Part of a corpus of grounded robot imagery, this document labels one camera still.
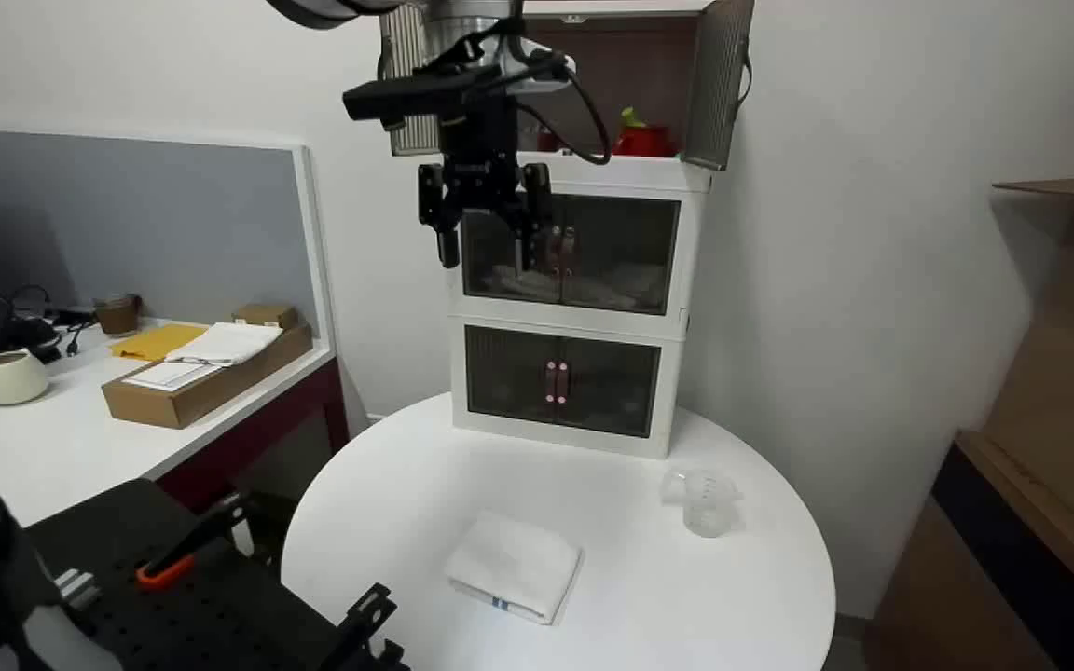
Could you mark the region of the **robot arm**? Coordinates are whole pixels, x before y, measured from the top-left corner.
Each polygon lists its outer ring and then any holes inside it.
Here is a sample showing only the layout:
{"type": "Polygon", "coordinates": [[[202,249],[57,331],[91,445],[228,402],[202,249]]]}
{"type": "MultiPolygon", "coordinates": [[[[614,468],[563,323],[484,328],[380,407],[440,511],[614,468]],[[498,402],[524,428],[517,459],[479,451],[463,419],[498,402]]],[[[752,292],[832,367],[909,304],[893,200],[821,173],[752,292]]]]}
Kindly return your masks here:
{"type": "Polygon", "coordinates": [[[569,90],[578,70],[529,39],[524,0],[263,0],[303,31],[380,24],[380,70],[344,92],[344,113],[389,133],[430,125],[435,161],[416,167],[416,219],[445,268],[463,260],[463,225],[497,219],[524,268],[550,225],[550,174],[517,157],[532,92],[569,90]]]}

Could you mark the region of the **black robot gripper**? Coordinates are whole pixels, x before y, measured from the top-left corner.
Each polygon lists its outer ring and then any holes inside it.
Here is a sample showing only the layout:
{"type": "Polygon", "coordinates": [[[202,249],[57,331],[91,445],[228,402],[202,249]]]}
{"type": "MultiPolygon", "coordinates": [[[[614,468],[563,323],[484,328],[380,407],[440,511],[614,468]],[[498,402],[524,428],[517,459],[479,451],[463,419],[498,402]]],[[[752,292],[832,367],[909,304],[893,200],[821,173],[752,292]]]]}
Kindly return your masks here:
{"type": "Polygon", "coordinates": [[[459,219],[471,208],[498,217],[513,238],[513,264],[539,264],[550,212],[544,166],[517,161],[517,106],[489,96],[479,110],[440,120],[440,161],[416,167],[416,219],[435,232],[435,256],[459,268],[459,219]]]}

